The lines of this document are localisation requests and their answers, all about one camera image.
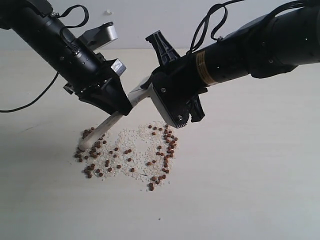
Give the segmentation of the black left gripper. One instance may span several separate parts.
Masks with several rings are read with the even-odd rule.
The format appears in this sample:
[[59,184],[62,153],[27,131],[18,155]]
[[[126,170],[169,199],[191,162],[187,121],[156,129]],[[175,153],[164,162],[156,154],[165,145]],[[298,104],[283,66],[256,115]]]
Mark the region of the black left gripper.
[[101,53],[80,51],[62,61],[62,77],[67,81],[63,88],[109,115],[120,112],[127,116],[133,106],[121,83],[124,71],[118,58],[107,60]]

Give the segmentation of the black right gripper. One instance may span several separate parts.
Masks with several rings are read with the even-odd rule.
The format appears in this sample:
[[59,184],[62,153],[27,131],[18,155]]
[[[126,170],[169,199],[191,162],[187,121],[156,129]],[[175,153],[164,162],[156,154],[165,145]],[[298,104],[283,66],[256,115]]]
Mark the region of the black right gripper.
[[207,86],[200,80],[193,60],[180,56],[161,31],[145,38],[155,50],[159,66],[153,70],[152,84],[165,107],[174,118],[188,118],[200,122],[204,117],[200,94]]

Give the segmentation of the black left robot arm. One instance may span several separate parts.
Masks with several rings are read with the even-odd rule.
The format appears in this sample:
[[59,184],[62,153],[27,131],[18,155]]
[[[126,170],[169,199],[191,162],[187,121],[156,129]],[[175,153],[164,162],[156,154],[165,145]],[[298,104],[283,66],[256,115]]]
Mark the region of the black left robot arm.
[[107,22],[75,37],[73,26],[61,22],[75,8],[59,14],[47,0],[2,0],[0,27],[16,32],[55,69],[67,81],[63,88],[69,94],[110,115],[126,116],[133,108],[120,80],[126,67],[95,52],[118,38],[115,26]]

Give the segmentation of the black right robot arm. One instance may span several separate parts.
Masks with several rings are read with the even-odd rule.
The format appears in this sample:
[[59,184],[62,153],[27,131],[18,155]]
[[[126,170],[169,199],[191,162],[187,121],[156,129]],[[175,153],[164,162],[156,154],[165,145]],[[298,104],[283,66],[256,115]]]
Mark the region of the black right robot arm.
[[294,0],[252,20],[202,49],[196,43],[180,56],[160,31],[147,37],[159,66],[144,89],[164,121],[175,128],[199,122],[199,99],[213,85],[247,75],[269,78],[320,61],[320,3]]

